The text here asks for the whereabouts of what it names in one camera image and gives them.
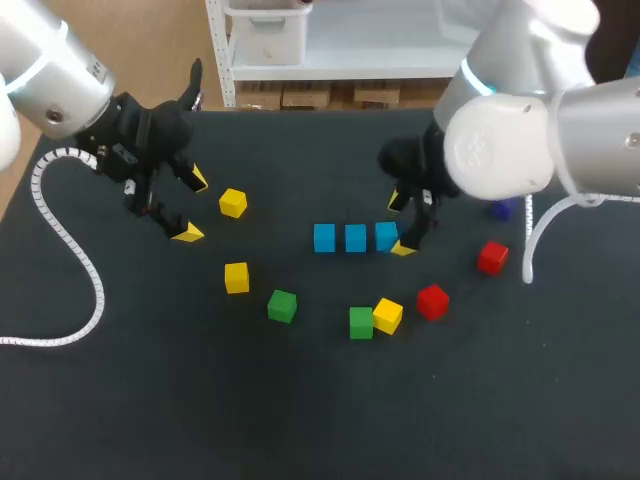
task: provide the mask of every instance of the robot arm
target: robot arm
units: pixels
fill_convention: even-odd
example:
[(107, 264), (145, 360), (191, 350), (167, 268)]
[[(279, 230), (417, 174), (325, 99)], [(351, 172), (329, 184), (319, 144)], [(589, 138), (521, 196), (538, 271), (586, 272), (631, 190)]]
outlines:
[(182, 153), (193, 132), (186, 112), (199, 110), (202, 100), (199, 60), (177, 101), (146, 109), (127, 93), (112, 96), (112, 73), (38, 0), (1, 0), (0, 74), (0, 170), (20, 144), (15, 106), (48, 137), (74, 136), (80, 149), (97, 158), (97, 173), (125, 184), (131, 212), (149, 215), (172, 239), (204, 236), (169, 212), (154, 189), (163, 165), (193, 191), (207, 188)]
[(16, 158), (21, 140), (18, 115), (4, 92), (4, 86), (4, 77), (0, 75), (0, 172)]
[(393, 139), (380, 152), (397, 182), (391, 210), (408, 204), (398, 198), (431, 198), (392, 252), (419, 248), (437, 224), (434, 207), (456, 187), (499, 200), (538, 192), (557, 174), (576, 203), (586, 203), (582, 192), (638, 194), (640, 84), (594, 85), (585, 52), (599, 21), (591, 0), (502, 2), (424, 135)]
[(454, 115), (445, 139), (453, 180), (500, 200), (535, 193), (555, 176), (582, 194), (640, 195), (640, 78), (560, 92), (549, 99), (496, 94)]

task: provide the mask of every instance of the black table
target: black table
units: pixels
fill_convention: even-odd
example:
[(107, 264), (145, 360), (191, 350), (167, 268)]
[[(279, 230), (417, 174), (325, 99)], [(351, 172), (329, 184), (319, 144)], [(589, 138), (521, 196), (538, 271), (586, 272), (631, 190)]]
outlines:
[[(45, 198), (107, 307), (76, 344), (0, 348), (0, 478), (640, 477), (636, 207), (564, 213), (532, 286), (521, 209), (500, 223), (469, 198), (444, 205), (417, 255), (313, 253), (314, 223), (386, 219), (376, 153), (429, 116), (197, 114), (189, 153), (210, 188), (195, 196), (169, 172), (160, 184), (205, 232), (195, 244), (126, 213), (122, 186), (79, 162), (52, 166)], [(0, 333), (64, 335), (93, 291), (28, 177), (0, 224)], [(240, 220), (220, 215), (227, 187), (247, 192)], [(557, 198), (538, 196), (538, 212)], [(496, 278), (474, 268), (491, 239), (511, 247)], [(237, 261), (251, 292), (228, 296)], [(415, 309), (432, 283), (451, 296), (439, 324)], [(298, 296), (291, 325), (266, 317), (274, 289)], [(396, 334), (350, 341), (349, 307), (383, 296), (405, 306)]]

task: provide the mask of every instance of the blue cube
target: blue cube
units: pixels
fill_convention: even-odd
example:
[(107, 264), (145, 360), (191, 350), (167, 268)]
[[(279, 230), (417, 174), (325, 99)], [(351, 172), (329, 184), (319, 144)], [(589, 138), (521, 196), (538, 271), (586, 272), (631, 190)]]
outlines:
[(336, 226), (333, 223), (316, 224), (313, 227), (313, 249), (316, 253), (335, 253)]
[(398, 241), (398, 227), (396, 222), (376, 223), (376, 250), (390, 252)]
[(509, 219), (511, 219), (511, 215), (513, 214), (513, 210), (515, 209), (515, 207), (515, 198), (508, 198), (507, 200), (498, 200), (496, 202), (491, 202), (491, 215), (493, 215), (498, 220), (507, 222), (509, 221)]
[(367, 251), (366, 225), (347, 225), (344, 227), (344, 238), (347, 253), (364, 253)]

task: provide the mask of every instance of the shelf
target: shelf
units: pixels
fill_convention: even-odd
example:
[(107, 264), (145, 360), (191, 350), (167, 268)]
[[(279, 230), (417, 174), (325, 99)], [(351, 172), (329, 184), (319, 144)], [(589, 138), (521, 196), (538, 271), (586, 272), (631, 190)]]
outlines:
[(440, 34), (434, 0), (366, 5), (319, 0), (301, 65), (251, 66), (235, 56), (235, 80), (349, 80), (451, 77), (470, 45)]

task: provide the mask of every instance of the green cube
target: green cube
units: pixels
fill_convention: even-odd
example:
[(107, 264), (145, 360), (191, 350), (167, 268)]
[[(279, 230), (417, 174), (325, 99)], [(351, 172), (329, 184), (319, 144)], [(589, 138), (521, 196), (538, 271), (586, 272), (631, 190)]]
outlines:
[(267, 305), (269, 318), (283, 323), (291, 323), (297, 309), (296, 296), (293, 293), (283, 292), (282, 290), (273, 292), (269, 305)]
[(373, 309), (351, 307), (349, 310), (349, 333), (351, 340), (371, 340), (373, 338)]

